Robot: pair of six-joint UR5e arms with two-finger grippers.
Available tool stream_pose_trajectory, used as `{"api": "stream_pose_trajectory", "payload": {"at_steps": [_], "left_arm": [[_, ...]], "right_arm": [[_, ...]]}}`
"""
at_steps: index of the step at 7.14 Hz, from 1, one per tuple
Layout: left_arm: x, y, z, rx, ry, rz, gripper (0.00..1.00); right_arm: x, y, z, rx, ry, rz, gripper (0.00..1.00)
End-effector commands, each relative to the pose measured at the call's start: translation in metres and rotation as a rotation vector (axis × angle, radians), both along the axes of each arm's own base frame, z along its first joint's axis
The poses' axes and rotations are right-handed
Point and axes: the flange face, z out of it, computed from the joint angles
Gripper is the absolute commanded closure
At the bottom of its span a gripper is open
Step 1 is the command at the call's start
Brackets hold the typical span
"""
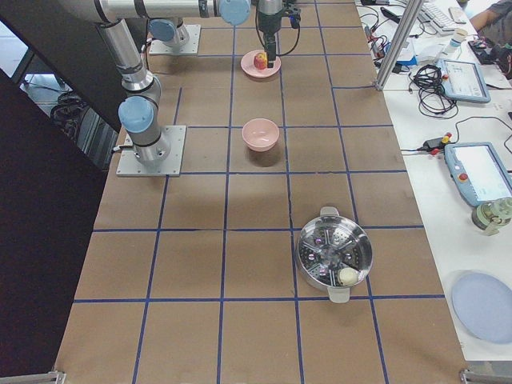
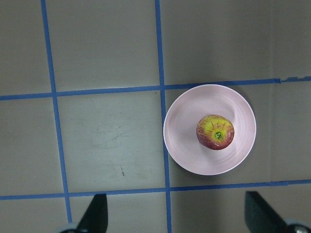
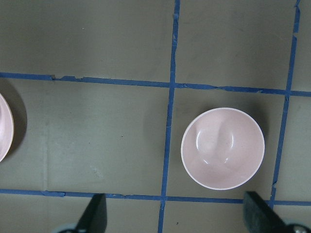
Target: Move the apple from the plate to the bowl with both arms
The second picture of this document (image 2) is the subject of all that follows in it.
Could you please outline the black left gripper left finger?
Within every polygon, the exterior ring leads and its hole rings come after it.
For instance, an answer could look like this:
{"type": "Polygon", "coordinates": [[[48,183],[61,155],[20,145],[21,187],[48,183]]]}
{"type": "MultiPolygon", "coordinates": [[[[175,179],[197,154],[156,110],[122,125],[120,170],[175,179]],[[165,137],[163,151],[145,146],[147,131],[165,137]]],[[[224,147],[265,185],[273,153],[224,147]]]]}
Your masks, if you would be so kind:
{"type": "Polygon", "coordinates": [[[108,227],[106,194],[96,194],[81,218],[78,233],[105,233],[108,227]]]}

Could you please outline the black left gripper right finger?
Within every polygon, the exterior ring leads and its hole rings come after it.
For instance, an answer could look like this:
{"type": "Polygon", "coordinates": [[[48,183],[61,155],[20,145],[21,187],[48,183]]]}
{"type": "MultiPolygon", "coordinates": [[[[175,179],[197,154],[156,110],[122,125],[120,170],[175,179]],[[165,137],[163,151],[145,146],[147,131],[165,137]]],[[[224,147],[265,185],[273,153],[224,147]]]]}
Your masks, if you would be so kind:
{"type": "Polygon", "coordinates": [[[257,191],[246,191],[244,220],[251,233],[291,233],[292,228],[257,191]]]}

